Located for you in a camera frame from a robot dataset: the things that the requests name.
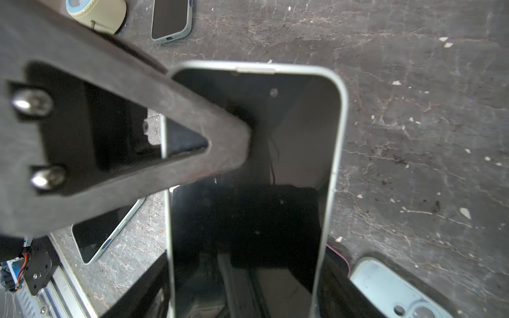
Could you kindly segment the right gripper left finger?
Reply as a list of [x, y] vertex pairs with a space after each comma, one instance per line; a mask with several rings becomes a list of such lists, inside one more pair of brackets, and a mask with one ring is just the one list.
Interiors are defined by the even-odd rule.
[[163, 253], [102, 317], [167, 317], [168, 258]]

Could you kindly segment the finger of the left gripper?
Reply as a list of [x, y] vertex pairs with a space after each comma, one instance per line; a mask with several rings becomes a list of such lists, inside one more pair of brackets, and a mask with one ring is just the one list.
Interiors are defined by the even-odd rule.
[[1, 234], [40, 237], [234, 170], [245, 122], [142, 51], [39, 1], [1, 2]]

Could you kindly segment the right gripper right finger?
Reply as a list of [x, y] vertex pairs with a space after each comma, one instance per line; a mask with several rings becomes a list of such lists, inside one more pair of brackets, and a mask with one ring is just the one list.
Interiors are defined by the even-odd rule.
[[321, 317], [383, 317], [350, 281], [351, 267], [342, 255], [326, 248], [318, 288]]

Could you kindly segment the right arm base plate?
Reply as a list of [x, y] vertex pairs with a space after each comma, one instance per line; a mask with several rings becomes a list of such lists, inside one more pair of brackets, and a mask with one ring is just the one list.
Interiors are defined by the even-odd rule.
[[27, 249], [29, 260], [23, 274], [24, 285], [36, 296], [44, 289], [60, 265], [60, 259], [49, 237], [34, 239]]

